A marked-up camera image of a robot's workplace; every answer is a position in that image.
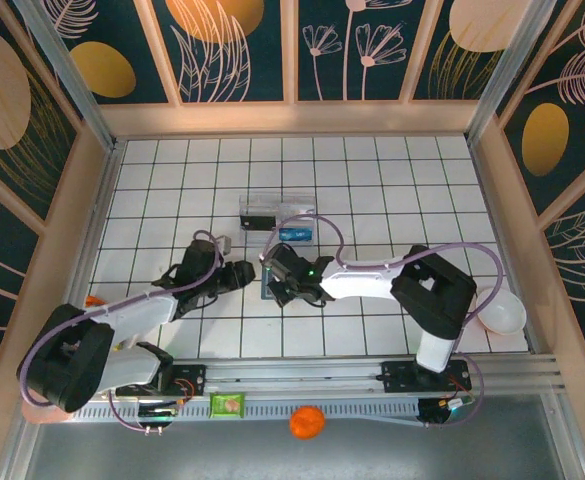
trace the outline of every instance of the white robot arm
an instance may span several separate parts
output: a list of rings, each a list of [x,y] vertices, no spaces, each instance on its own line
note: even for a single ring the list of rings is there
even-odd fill
[[[409,256],[426,250],[415,245]],[[278,244],[263,259],[274,280],[268,284],[280,306],[294,298],[312,304],[346,297],[375,297],[398,301],[423,328],[417,363],[442,372],[461,334],[476,283],[471,277],[433,254],[405,266],[392,267],[400,258],[381,262],[349,262],[333,257],[314,263],[298,257],[286,244]]]

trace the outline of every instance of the wooden frame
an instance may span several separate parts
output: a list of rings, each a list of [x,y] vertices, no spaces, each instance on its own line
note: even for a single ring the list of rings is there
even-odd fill
[[[510,145],[494,117],[476,146],[482,179],[504,223],[502,241],[541,344],[556,355],[585,441],[585,342]]]

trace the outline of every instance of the aluminum frame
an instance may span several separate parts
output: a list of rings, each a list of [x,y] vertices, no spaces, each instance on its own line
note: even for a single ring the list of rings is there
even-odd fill
[[[75,278],[68,291],[68,301],[81,302],[87,293],[88,275],[92,271],[101,238],[105,216],[109,208],[116,181],[116,172],[123,158],[127,142],[117,142],[112,158],[104,171],[97,195],[84,247],[77,261]],[[499,231],[499,219],[494,218]],[[540,395],[551,434],[566,479],[585,480],[585,447],[572,417],[571,408],[565,398],[565,386],[551,354],[480,354],[472,355],[485,380],[485,395],[516,396]],[[361,418],[361,408],[379,404],[410,404],[417,397],[436,397],[442,392],[430,394],[402,393],[386,394],[383,385],[376,380],[381,373],[380,364],[388,360],[411,360],[413,356],[310,358],[310,359],[261,359],[261,360],[217,360],[197,359],[177,361],[177,364],[205,364],[206,392],[249,392],[248,406],[253,408],[281,408],[324,402],[327,405],[346,406],[350,410],[337,418]],[[191,408],[202,409],[207,405],[207,395],[192,401]],[[124,418],[134,415],[137,402],[122,402]],[[115,419],[106,413],[108,405],[103,398],[93,399],[82,410],[100,412],[93,416],[75,416],[71,423],[111,422]],[[252,419],[266,419],[267,415],[254,415]],[[382,414],[366,415],[365,418],[391,423],[413,424],[414,422],[388,418]],[[214,421],[198,415],[181,415],[178,421]],[[15,417],[13,441],[6,445],[4,461],[0,467],[0,479],[25,478],[27,466],[33,452],[39,427],[25,423],[20,411]]]

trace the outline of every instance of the grid tile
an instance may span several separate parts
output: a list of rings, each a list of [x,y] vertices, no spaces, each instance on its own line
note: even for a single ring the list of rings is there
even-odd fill
[[[186,164],[183,188],[214,188],[216,167],[214,163]]]
[[[176,218],[144,218],[139,235],[139,248],[171,248]]]
[[[240,318],[203,319],[199,358],[237,358],[240,353]]]
[[[224,138],[219,149],[219,162],[249,162],[249,138]]]
[[[217,188],[243,187],[248,184],[249,163],[219,163]]]
[[[150,283],[158,279],[169,268],[171,255],[168,248],[137,250],[132,281]]]
[[[392,243],[425,243],[423,220],[419,214],[388,215]]]
[[[319,187],[316,189],[316,200],[322,215],[352,212],[348,187]]]
[[[247,195],[247,188],[227,188],[217,190],[214,197],[214,215],[231,216],[239,214],[239,199]]]
[[[142,189],[150,185],[152,165],[122,165],[119,173],[118,190]]]
[[[281,160],[280,138],[254,138],[250,159],[253,162],[271,162]]]
[[[132,262],[134,262],[134,250],[101,250],[92,281],[95,283],[129,282]]]
[[[180,190],[150,190],[145,203],[145,212],[141,211],[146,217],[176,217],[180,201]]]
[[[134,140],[128,142],[123,163],[154,163],[157,143],[156,140]]]
[[[407,160],[383,160],[379,162],[383,185],[414,185],[412,167]]]
[[[159,348],[174,358],[197,358],[201,320],[177,320],[161,327]]]
[[[376,137],[376,151],[379,160],[410,158],[404,137]]]
[[[181,188],[185,165],[178,163],[157,164],[152,171],[150,189]]]
[[[110,218],[134,218],[143,216],[148,192],[145,190],[123,190],[114,194]]]
[[[155,289],[149,282],[182,260],[199,229],[230,236],[226,261],[245,258],[256,267],[247,288],[147,335],[176,358],[416,353],[422,330],[398,302],[351,297],[316,308],[295,300],[281,309],[262,300],[261,249],[244,247],[237,216],[245,193],[315,194],[318,211],[344,234],[346,260],[382,261],[406,255],[415,243],[461,239],[498,252],[460,136],[130,142],[116,188],[92,294],[115,301]],[[308,260],[336,253],[338,237],[329,226],[320,223],[317,238],[320,247],[297,253]],[[441,256],[471,273],[479,290],[496,283],[496,270],[481,252],[455,249]],[[527,348],[523,332],[503,337],[478,322],[459,343],[468,352]]]
[[[387,217],[385,215],[356,215],[354,235],[359,244],[389,244],[390,232]]]
[[[478,185],[451,185],[450,193],[457,212],[485,212],[485,200]]]
[[[408,153],[412,159],[438,159],[439,147],[434,137],[406,137]]]
[[[343,137],[315,137],[315,160],[345,160]]]
[[[179,207],[181,217],[209,217],[212,215],[214,190],[182,190]]]
[[[379,166],[376,162],[348,160],[350,185],[381,185]]]
[[[417,185],[445,185],[445,172],[440,160],[412,162],[414,182]]]
[[[277,181],[277,185],[281,183],[280,166],[279,176],[275,180]],[[283,185],[286,187],[314,185],[314,164],[312,162],[301,161],[283,163]]]
[[[408,347],[401,315],[365,317],[368,355],[405,355]]]
[[[161,140],[156,152],[156,163],[185,163],[189,140]]]
[[[384,186],[383,194],[387,213],[418,213],[421,210],[416,189],[413,186]]]
[[[312,160],[311,138],[284,138],[283,160]]]
[[[445,186],[421,186],[416,187],[419,194],[419,205],[423,213],[453,212],[450,191]]]
[[[345,156],[348,160],[376,160],[373,137],[346,137]]]
[[[443,168],[450,185],[479,183],[472,160],[443,160]]]
[[[108,220],[101,248],[135,248],[140,228],[138,218]]]
[[[463,135],[454,137],[436,137],[441,158],[470,158],[468,144]]]
[[[326,355],[365,355],[363,321],[358,317],[325,317]]]
[[[323,355],[323,321],[321,317],[283,319],[283,355],[318,357]]]
[[[281,317],[244,319],[241,356],[280,357]]]
[[[385,212],[383,189],[381,187],[352,187],[352,213],[382,213]]]
[[[188,163],[216,162],[219,157],[219,140],[190,140]]]
[[[250,188],[281,187],[281,163],[261,162],[250,165],[249,186]]]
[[[494,232],[487,213],[459,213],[461,235],[466,242],[494,242]]]
[[[314,164],[317,187],[343,186],[348,184],[345,162],[316,162]]]

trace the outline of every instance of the purple cable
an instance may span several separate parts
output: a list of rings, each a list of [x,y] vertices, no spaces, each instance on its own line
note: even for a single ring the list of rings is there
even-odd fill
[[[141,425],[134,425],[130,422],[127,422],[121,415],[119,415],[119,412],[117,412],[116,408],[114,407],[114,400],[112,400],[112,391],[108,391],[108,403],[110,404],[110,410],[112,410],[114,418],[116,418],[119,421],[119,423],[123,425],[125,428],[129,428],[130,430],[133,430],[135,432],[154,433],[154,430],[152,430],[151,428],[146,430]]]
[[[27,375],[28,375],[28,370],[30,368],[30,365],[32,365],[32,360],[34,359],[34,356],[36,355],[36,353],[41,349],[41,347],[43,347],[43,345],[45,345],[55,335],[59,334],[60,332],[62,332],[66,328],[73,327],[77,323],[82,322],[84,320],[89,320],[92,317],[98,317],[99,315],[116,312],[118,310],[121,310],[122,308],[129,307],[130,305],[134,305],[135,303],[141,302],[141,301],[146,300],[148,298],[172,295],[174,293],[179,293],[179,292],[183,292],[185,290],[190,290],[190,289],[196,288],[199,285],[201,285],[202,283],[206,282],[214,274],[214,271],[216,270],[216,268],[220,262],[221,252],[219,251],[219,246],[216,243],[216,238],[214,238],[210,232],[207,232],[205,230],[197,230],[196,232],[194,232],[193,238],[196,238],[200,234],[207,235],[207,237],[210,239],[210,241],[214,244],[214,263],[212,264],[212,268],[210,268],[210,270],[205,275],[203,275],[201,278],[199,278],[197,281],[192,282],[189,285],[185,285],[183,287],[172,288],[170,290],[157,290],[154,292],[144,293],[144,294],[138,295],[136,297],[128,298],[128,299],[122,301],[121,303],[117,303],[117,304],[113,305],[110,308],[102,308],[100,310],[84,313],[83,315],[79,315],[78,317],[74,317],[74,318],[71,318],[69,320],[66,320],[65,322],[57,325],[52,330],[50,330],[45,335],[43,335],[41,338],[39,338],[39,340],[37,340],[35,342],[35,344],[32,346],[32,348],[30,349],[28,354],[25,356],[25,359],[23,360],[23,365],[21,367],[21,373],[19,374],[19,389],[21,390],[21,396],[23,397],[23,399],[26,402],[28,402],[30,405],[33,405],[35,407],[49,407],[50,405],[52,405],[52,402],[40,402],[40,401],[36,400],[34,397],[32,397],[32,395],[30,395],[30,392],[28,391],[28,386],[27,386],[27,378],[28,378]]]
[[[416,260],[419,260],[423,257],[427,257],[428,255],[442,252],[444,250],[451,250],[454,248],[472,248],[475,250],[480,250],[483,253],[487,254],[492,259],[492,261],[494,262],[494,265],[496,266],[496,271],[497,271],[496,285],[494,285],[494,287],[492,288],[492,291],[490,292],[490,295],[488,295],[488,297],[483,301],[483,303],[481,303],[481,305],[478,305],[474,309],[474,311],[471,312],[466,317],[466,319],[463,322],[463,326],[467,325],[467,323],[470,320],[472,320],[473,318],[475,318],[479,314],[479,312],[481,312],[488,305],[488,303],[490,303],[492,300],[494,300],[494,297],[496,297],[497,293],[499,292],[499,290],[501,288],[501,285],[503,284],[503,265],[501,265],[501,261],[499,260],[499,257],[497,257],[496,254],[492,250],[490,250],[489,248],[487,248],[483,245],[480,245],[478,243],[470,243],[470,242],[454,242],[454,243],[448,243],[446,245],[439,245],[438,247],[428,249],[424,252],[417,253],[415,255],[411,255],[409,257],[406,257],[402,260],[398,260],[394,263],[389,263],[389,264],[385,264],[385,265],[364,265],[364,266],[348,265],[341,259],[341,252],[343,251],[343,247],[345,246],[345,240],[343,239],[343,234],[339,230],[339,227],[337,227],[334,224],[334,222],[332,222],[328,218],[326,218],[322,215],[313,214],[313,213],[303,213],[300,215],[294,215],[293,217],[286,218],[281,223],[279,223],[276,227],[274,227],[274,230],[272,231],[272,233],[268,237],[268,241],[265,243],[265,248],[263,249],[263,252],[260,255],[260,259],[263,260],[265,258],[265,255],[270,250],[270,244],[272,243],[272,240],[274,240],[275,235],[277,234],[277,232],[279,231],[279,229],[283,225],[285,225],[288,222],[291,222],[294,220],[300,220],[300,219],[304,219],[304,218],[312,218],[312,219],[320,220],[322,222],[327,223],[328,225],[330,225],[334,229],[337,236],[339,237],[339,248],[337,248],[337,250],[336,250],[336,255],[335,255],[334,259],[336,260],[336,262],[339,264],[340,267],[342,267],[346,270],[350,269],[350,270],[367,270],[367,271],[369,271],[369,270],[387,270],[389,268],[397,268],[397,267],[401,267],[403,265],[406,265],[408,263],[414,262]]]
[[[330,225],[334,229],[337,236],[339,237],[339,248],[336,250],[335,260],[339,264],[339,266],[341,266],[342,268],[345,268],[345,269],[349,268],[350,270],[370,270],[370,269],[372,269],[372,270],[386,270],[389,268],[401,267],[401,266],[406,265],[408,263],[419,260],[423,257],[427,257],[428,255],[442,252],[444,250],[451,250],[453,248],[472,248],[475,250],[480,250],[481,252],[487,254],[492,259],[492,261],[494,262],[494,265],[496,266],[496,271],[497,271],[496,285],[494,285],[494,287],[492,288],[492,291],[490,292],[490,295],[488,295],[488,297],[483,301],[483,303],[481,303],[481,305],[478,305],[474,309],[474,311],[471,312],[465,318],[465,320],[463,321],[463,327],[465,327],[465,325],[467,325],[467,323],[470,320],[475,318],[479,314],[479,312],[481,312],[481,310],[483,310],[492,300],[494,300],[494,297],[496,297],[497,293],[499,292],[499,289],[501,288],[501,285],[503,284],[503,265],[501,264],[501,260],[499,260],[499,257],[497,257],[496,254],[492,250],[490,250],[489,248],[487,248],[483,245],[480,245],[478,243],[470,243],[470,242],[455,242],[455,243],[449,243],[447,245],[439,245],[438,247],[428,249],[424,252],[417,253],[415,255],[411,255],[411,256],[406,257],[402,260],[399,260],[399,261],[394,262],[394,263],[389,263],[386,265],[365,265],[365,266],[348,265],[341,259],[341,252],[343,251],[343,247],[345,246],[345,240],[343,239],[343,234],[339,230],[339,227],[337,227],[334,224],[334,222],[332,222],[331,220],[329,220],[328,218],[326,218],[322,215],[309,214],[309,213],[295,215],[295,216],[287,218],[287,219],[283,220],[281,223],[279,223],[274,228],[274,231],[268,237],[268,241],[265,244],[265,248],[263,249],[263,252],[260,255],[261,260],[263,260],[265,258],[265,255],[267,254],[267,252],[270,249],[270,244],[272,243],[272,240],[274,240],[274,237],[276,236],[277,232],[279,231],[279,229],[283,225],[285,225],[288,222],[291,222],[294,220],[300,220],[300,219],[304,219],[304,218],[312,218],[312,219],[320,220],[322,222],[327,223],[328,225]],[[461,336],[459,335],[459,338],[457,339],[456,344],[454,346],[455,349],[456,349],[456,346],[458,345],[460,339],[461,339]],[[477,400],[476,406],[472,409],[472,412],[470,412],[470,414],[467,417],[465,417],[459,421],[456,421],[456,422],[437,425],[438,427],[454,427],[454,426],[462,425],[466,422],[469,422],[472,418],[474,418],[477,415],[477,413],[479,413],[479,410],[481,409],[481,406],[483,405],[483,398],[484,398],[484,391],[485,391],[485,383],[483,380],[483,373],[481,373],[479,366],[469,355],[466,355],[465,353],[461,353],[461,352],[457,352],[457,354],[462,356],[463,358],[465,358],[467,360],[467,362],[470,365],[472,365],[474,370],[476,370],[477,376],[479,377],[479,385],[481,388],[481,391],[479,392],[479,399]]]

